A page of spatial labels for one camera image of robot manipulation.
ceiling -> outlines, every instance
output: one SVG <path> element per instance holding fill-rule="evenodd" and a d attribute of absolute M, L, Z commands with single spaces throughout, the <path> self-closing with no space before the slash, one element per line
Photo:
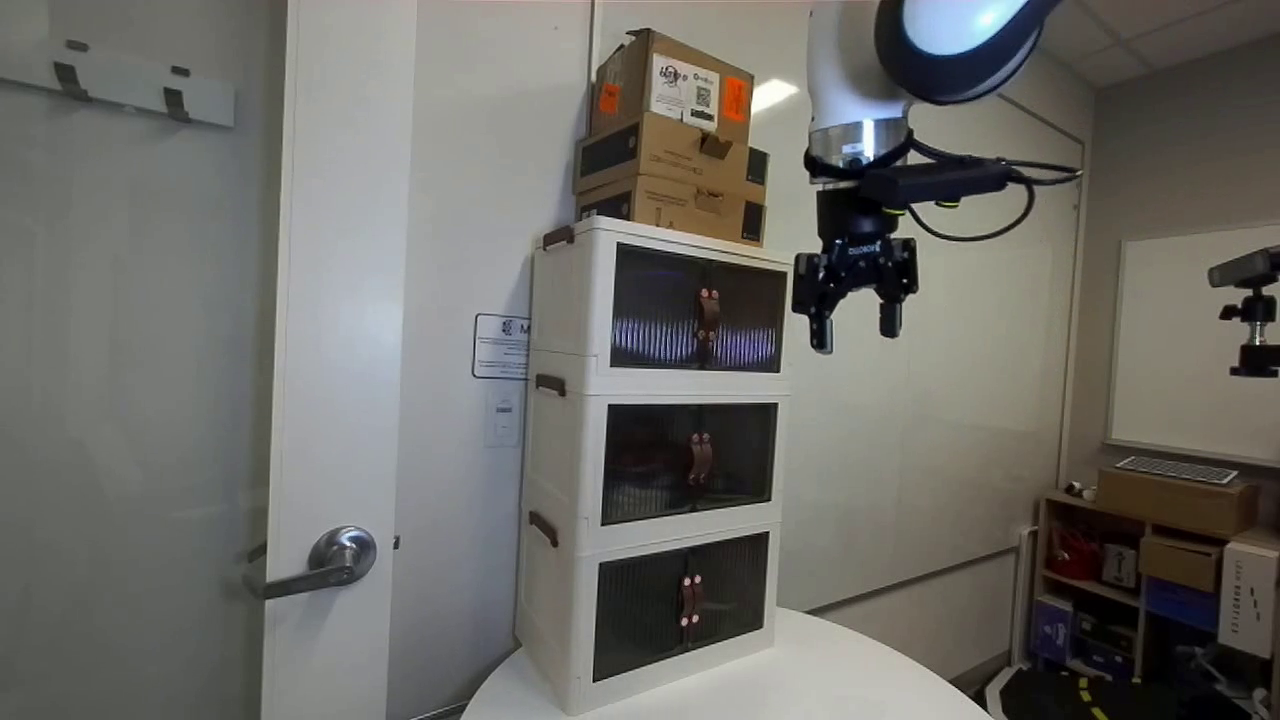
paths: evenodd
<path fill-rule="evenodd" d="M 1280 0 L 1061 0 L 1039 53 L 1105 88 L 1277 32 Z"/>

white round table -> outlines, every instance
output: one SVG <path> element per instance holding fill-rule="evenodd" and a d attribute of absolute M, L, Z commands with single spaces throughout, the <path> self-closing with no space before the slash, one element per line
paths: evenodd
<path fill-rule="evenodd" d="M 777 644 L 574 720 L 989 720 L 922 664 L 850 629 L 777 612 Z M 513 650 L 462 720 L 563 720 L 529 650 Z"/>

drawer front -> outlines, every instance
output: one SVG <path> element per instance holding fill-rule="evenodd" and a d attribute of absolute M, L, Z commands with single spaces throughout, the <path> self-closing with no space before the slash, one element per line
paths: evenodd
<path fill-rule="evenodd" d="M 777 405 L 613 405 L 602 525 L 772 498 Z"/>
<path fill-rule="evenodd" d="M 593 681 L 763 629 L 768 536 L 601 563 Z"/>
<path fill-rule="evenodd" d="M 613 368 L 779 373 L 787 274 L 614 248 Z"/>

stacked drawers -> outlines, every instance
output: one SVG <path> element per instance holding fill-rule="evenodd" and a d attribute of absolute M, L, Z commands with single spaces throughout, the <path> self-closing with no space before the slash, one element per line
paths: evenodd
<path fill-rule="evenodd" d="M 530 269 L 518 641 L 566 713 L 772 641 L 787 272 L 585 218 Z"/>

door handle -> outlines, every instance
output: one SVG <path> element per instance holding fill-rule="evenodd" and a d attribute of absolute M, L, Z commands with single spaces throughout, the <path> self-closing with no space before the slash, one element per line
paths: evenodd
<path fill-rule="evenodd" d="M 307 573 L 285 574 L 259 588 L 262 600 L 305 597 L 320 588 L 358 583 L 377 563 L 377 540 L 366 527 L 330 527 L 310 543 Z"/>

